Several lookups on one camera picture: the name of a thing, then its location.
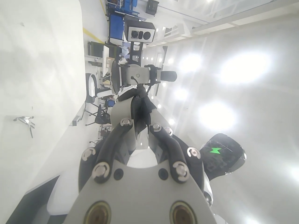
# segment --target office chair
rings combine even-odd
[[[95,104],[92,103],[92,105],[96,106],[98,108],[97,112],[95,113],[91,113],[88,110],[84,110],[84,112],[89,113],[89,116],[95,116],[94,122],[90,123],[90,124],[85,124],[85,126],[89,126],[92,125],[94,123],[97,124],[111,124],[110,121],[110,115],[107,113],[107,109],[106,108],[102,108],[101,105],[97,106]]]

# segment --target white floor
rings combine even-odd
[[[100,0],[0,0],[0,223],[31,187],[79,162],[98,125],[84,115],[87,41],[106,41]],[[20,116],[34,116],[33,139]]]
[[[87,73],[98,76],[98,71],[100,68],[91,66],[91,64],[86,62],[85,70]],[[102,100],[99,98],[96,98],[94,103],[98,105],[98,103],[101,101]],[[84,107],[85,103],[77,113],[77,115],[80,117],[82,117]],[[97,111],[97,108],[94,105],[87,103],[86,110],[94,113]],[[89,141],[98,139],[100,125],[92,124],[90,126],[85,126],[85,124],[94,122],[94,118],[94,116],[89,116],[89,114],[85,112],[82,120],[79,121],[77,126],[69,126],[67,128],[60,141],[53,149],[49,158],[46,160],[43,167],[32,182],[29,190],[73,166],[79,165],[82,152],[91,146]]]

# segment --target table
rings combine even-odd
[[[0,0],[0,11],[0,223],[6,223],[84,103],[86,86],[78,0]],[[33,138],[13,121],[18,116],[34,116]]]

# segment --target metal bolt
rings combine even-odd
[[[159,132],[159,131],[161,131],[162,127],[159,124],[155,123],[153,125],[153,129],[154,129],[154,132]]]
[[[121,126],[128,126],[130,125],[131,120],[129,118],[124,118],[121,120]]]
[[[87,161],[87,159],[91,156],[91,155],[95,155],[95,149],[93,147],[87,148],[86,150],[84,150],[83,154],[82,154],[82,160],[83,161]]]
[[[155,123],[155,124],[153,125],[153,128],[154,128],[154,130],[158,130],[158,129],[160,128],[160,125],[157,124],[157,123]]]
[[[189,157],[194,156],[194,157],[197,157],[198,159],[200,159],[200,152],[196,148],[189,147],[187,149],[187,154]]]
[[[173,167],[176,170],[176,173],[178,174],[178,180],[181,182],[185,182],[188,180],[190,173],[189,173],[189,168],[185,163],[182,161],[176,161],[173,164]]]
[[[171,129],[170,127],[165,127],[164,130],[167,132],[167,134],[168,134],[169,136],[172,136],[172,135],[173,135],[173,131],[172,131],[172,129]]]
[[[102,161],[94,167],[94,169],[92,171],[92,177],[93,177],[93,179],[95,179],[96,177],[101,177],[101,176],[106,178],[109,174],[109,171],[110,171],[109,164],[106,163],[105,161]]]
[[[178,165],[175,170],[179,176],[185,176],[187,173],[183,165]]]

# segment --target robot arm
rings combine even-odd
[[[64,224],[216,224],[203,195],[199,151],[173,135],[144,88],[134,91],[114,105],[110,135],[84,151],[79,196]],[[158,165],[127,167],[144,128]]]

